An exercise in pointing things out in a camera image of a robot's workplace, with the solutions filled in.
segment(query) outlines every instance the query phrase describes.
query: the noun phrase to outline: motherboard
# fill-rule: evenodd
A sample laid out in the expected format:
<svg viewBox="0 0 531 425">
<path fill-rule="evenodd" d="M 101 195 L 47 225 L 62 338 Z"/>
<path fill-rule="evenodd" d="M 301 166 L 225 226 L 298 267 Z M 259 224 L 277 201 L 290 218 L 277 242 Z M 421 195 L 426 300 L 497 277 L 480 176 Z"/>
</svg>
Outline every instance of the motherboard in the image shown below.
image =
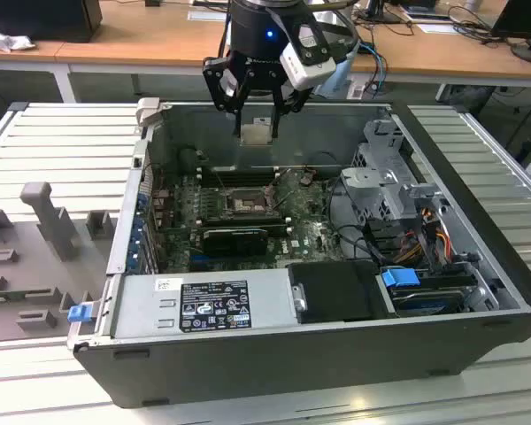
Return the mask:
<svg viewBox="0 0 531 425">
<path fill-rule="evenodd" d="M 261 179 L 183 175 L 154 194 L 162 273 L 286 267 L 342 259 L 327 180 L 304 166 Z"/>
</svg>

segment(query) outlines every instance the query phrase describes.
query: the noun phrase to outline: yellow wire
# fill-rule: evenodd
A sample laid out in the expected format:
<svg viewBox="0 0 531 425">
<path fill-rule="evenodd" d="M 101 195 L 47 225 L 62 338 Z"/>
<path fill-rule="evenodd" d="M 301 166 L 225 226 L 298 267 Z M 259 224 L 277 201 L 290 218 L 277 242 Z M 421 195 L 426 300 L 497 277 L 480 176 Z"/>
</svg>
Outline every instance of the yellow wire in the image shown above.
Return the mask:
<svg viewBox="0 0 531 425">
<path fill-rule="evenodd" d="M 444 257 L 445 257 L 446 259 L 449 259 L 449 258 L 448 258 L 448 255 L 447 255 L 447 253 L 446 253 L 446 249 L 447 249 L 446 237 L 445 237 L 442 233 L 439 233 L 439 232 L 437 232 L 436 235 L 439 236 L 439 237 L 441 238 L 441 240 L 442 240 L 442 244 L 444 245 Z"/>
<path fill-rule="evenodd" d="M 396 263 L 401 263 L 403 261 L 406 261 L 407 259 L 410 259 L 414 255 L 418 254 L 420 250 L 421 250 L 421 245 L 419 243 L 414 248 L 412 248 L 410 251 L 408 251 L 405 254 L 395 258 L 395 262 Z"/>
</svg>

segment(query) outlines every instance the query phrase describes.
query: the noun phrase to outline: computer tower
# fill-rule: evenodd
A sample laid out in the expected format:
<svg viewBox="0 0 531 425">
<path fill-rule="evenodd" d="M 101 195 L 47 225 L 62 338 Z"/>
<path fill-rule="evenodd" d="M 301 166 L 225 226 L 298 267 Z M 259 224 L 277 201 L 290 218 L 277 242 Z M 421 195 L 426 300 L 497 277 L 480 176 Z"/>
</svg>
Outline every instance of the computer tower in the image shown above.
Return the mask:
<svg viewBox="0 0 531 425">
<path fill-rule="evenodd" d="M 98 0 L 10 0 L 0 2 L 0 33 L 87 43 L 102 17 Z"/>
</svg>

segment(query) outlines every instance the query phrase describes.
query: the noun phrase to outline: metal bracket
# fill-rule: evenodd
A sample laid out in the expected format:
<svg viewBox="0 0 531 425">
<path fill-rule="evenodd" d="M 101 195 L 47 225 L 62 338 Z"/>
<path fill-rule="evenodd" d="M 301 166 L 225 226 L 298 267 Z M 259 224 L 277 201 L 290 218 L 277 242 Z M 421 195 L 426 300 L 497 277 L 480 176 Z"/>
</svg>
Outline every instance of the metal bracket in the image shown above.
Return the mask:
<svg viewBox="0 0 531 425">
<path fill-rule="evenodd" d="M 135 107 L 135 119 L 138 122 L 138 126 L 147 127 L 160 122 L 163 119 L 161 110 L 159 97 L 144 97 L 140 99 Z"/>
</svg>

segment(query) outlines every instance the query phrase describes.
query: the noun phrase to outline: white paper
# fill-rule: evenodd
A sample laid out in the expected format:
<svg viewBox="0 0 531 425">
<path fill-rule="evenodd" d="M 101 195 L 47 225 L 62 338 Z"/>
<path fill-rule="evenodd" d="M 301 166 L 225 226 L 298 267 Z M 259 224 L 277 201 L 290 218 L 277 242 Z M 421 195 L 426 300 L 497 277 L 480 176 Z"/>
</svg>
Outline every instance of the white paper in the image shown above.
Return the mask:
<svg viewBox="0 0 531 425">
<path fill-rule="evenodd" d="M 451 24 L 418 24 L 418 27 L 427 34 L 458 34 Z"/>
<path fill-rule="evenodd" d="M 222 12 L 189 11 L 187 20 L 207 20 L 210 22 L 224 22 L 227 15 Z"/>
<path fill-rule="evenodd" d="M 32 44 L 29 37 L 24 35 L 10 36 L 0 34 L 0 50 L 10 53 L 12 50 L 26 50 L 33 49 L 35 44 Z"/>
</svg>

